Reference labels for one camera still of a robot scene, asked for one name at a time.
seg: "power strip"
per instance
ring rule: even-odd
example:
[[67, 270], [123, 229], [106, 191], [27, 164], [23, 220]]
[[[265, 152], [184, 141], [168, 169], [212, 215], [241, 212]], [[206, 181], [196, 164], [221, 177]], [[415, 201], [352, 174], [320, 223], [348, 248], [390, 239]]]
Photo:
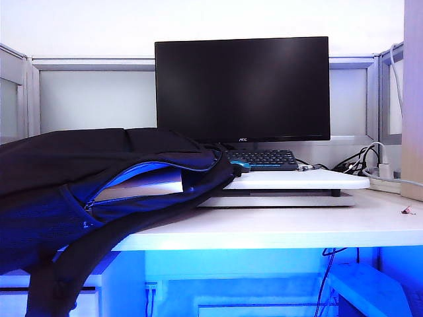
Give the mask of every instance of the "power strip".
[[375, 178], [370, 178], [369, 189], [392, 194], [401, 194], [400, 183], [388, 182], [386, 180], [376, 180]]

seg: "black monitor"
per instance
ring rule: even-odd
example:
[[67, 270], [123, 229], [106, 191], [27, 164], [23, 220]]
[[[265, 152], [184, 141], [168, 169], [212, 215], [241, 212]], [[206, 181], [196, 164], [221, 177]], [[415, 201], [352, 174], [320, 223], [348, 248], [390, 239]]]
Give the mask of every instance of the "black monitor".
[[330, 139], [328, 38], [155, 43], [157, 127], [204, 143]]

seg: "metal frame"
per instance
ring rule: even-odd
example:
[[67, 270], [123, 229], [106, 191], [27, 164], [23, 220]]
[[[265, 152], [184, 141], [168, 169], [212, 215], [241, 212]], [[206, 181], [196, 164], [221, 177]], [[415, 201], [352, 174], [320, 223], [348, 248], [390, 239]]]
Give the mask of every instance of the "metal frame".
[[[404, 58], [404, 44], [401, 43], [393, 49], [394, 62]], [[379, 56], [379, 139], [386, 145], [401, 144], [401, 134], [389, 134], [389, 110], [391, 106], [389, 94], [389, 66], [391, 56], [389, 50]]]
[[[28, 103], [29, 135], [40, 133], [40, 71], [155, 71], [153, 57], [33, 57], [30, 102]], [[378, 57], [330, 57], [330, 69], [365, 69], [367, 71], [367, 113], [365, 135], [333, 135], [330, 141], [308, 141], [305, 145], [363, 145], [378, 138], [379, 73]]]
[[[0, 44], [0, 78], [17, 85], [18, 139], [28, 137], [26, 71], [24, 69], [26, 56], [6, 45]], [[6, 139], [0, 135], [0, 144], [14, 139]]]

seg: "wall outlet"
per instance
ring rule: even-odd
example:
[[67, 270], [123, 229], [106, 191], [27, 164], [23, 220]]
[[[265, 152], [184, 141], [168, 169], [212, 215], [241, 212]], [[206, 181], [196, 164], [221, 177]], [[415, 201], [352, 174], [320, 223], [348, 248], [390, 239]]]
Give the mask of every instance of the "wall outlet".
[[153, 289], [155, 290], [154, 300], [163, 299], [163, 282], [162, 281], [146, 281], [145, 289], [150, 290], [150, 294], [153, 292]]

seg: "mouse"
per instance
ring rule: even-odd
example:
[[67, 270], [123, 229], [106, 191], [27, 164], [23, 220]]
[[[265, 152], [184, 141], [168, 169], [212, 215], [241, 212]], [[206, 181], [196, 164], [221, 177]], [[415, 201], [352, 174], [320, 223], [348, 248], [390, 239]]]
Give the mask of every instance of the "mouse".
[[231, 164], [239, 170], [239, 174], [248, 173], [251, 170], [251, 165], [246, 160], [242, 158], [234, 158], [231, 160]]

